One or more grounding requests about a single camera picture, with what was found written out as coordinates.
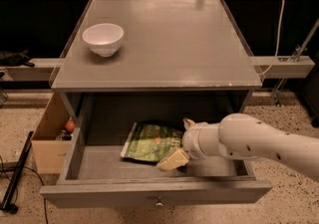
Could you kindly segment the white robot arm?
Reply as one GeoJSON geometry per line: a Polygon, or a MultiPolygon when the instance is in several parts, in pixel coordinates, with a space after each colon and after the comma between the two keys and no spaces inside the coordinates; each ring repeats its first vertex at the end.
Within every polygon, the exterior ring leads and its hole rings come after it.
{"type": "Polygon", "coordinates": [[[319,139],[277,129],[244,113],[227,115],[219,123],[184,121],[181,146],[173,147],[158,163],[162,171],[186,165],[192,159],[277,161],[319,181],[319,139]]]}

